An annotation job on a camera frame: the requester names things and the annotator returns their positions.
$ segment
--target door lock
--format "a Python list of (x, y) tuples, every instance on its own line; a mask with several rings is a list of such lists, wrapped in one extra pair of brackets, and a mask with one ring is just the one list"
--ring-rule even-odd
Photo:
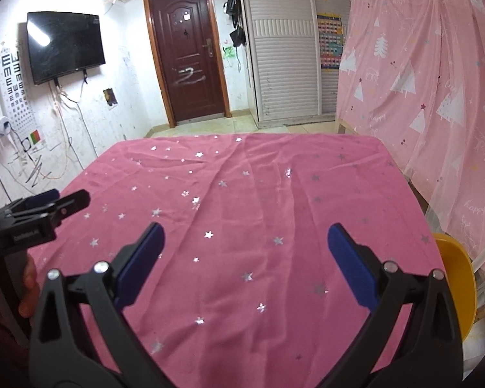
[(208, 48), (208, 56), (210, 58), (213, 58), (213, 46), (212, 46), (212, 39), (211, 38), (207, 39), (207, 44), (203, 45), (203, 48)]

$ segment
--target pink bed curtain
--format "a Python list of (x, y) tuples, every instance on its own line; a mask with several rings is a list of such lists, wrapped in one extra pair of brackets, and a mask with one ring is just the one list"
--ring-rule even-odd
[(475, 258), (485, 247), (485, 0), (351, 1), (337, 117), (384, 143), (428, 218)]

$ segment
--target tile floor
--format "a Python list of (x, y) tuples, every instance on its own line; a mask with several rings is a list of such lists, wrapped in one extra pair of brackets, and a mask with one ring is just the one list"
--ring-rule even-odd
[(336, 123), (313, 123), (304, 125), (277, 126), (258, 129), (251, 115), (233, 118), (217, 118), (199, 123), (178, 125), (165, 131), (159, 131), (153, 137), (174, 137), (178, 135), (235, 134), (235, 133), (327, 133), (336, 134)]

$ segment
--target door frame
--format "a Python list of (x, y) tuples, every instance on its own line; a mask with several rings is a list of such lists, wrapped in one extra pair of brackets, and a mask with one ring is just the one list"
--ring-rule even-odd
[[(221, 47), (219, 45), (219, 29), (217, 27), (216, 14), (214, 11), (213, 0), (207, 0), (208, 5), (208, 17), (210, 18), (210, 25), (212, 27), (213, 46), (217, 58), (217, 69), (219, 71), (219, 78), (221, 80), (221, 91), (223, 93), (224, 114), (226, 118), (231, 118), (230, 102), (228, 99), (228, 88), (226, 87), (226, 78), (224, 76), (223, 58), (221, 55)], [(154, 19), (151, 13), (151, 7), (149, 0), (144, 0), (144, 9), (146, 14), (147, 31), (149, 32), (149, 41), (151, 43), (151, 52), (153, 53), (153, 61), (155, 62), (156, 76), (158, 77), (158, 83), (162, 92), (163, 105), (166, 108), (167, 119), (171, 128), (176, 127), (176, 120), (171, 105), (171, 98), (167, 88), (166, 77), (163, 74), (163, 65), (161, 62), (160, 47), (158, 45), (158, 39), (156, 38), (154, 29)]]

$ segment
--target wall-mounted tv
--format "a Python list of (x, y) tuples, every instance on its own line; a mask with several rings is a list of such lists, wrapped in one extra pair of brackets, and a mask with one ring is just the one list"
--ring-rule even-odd
[(27, 34), (36, 85), (106, 64), (99, 16), (31, 12), (27, 14)]

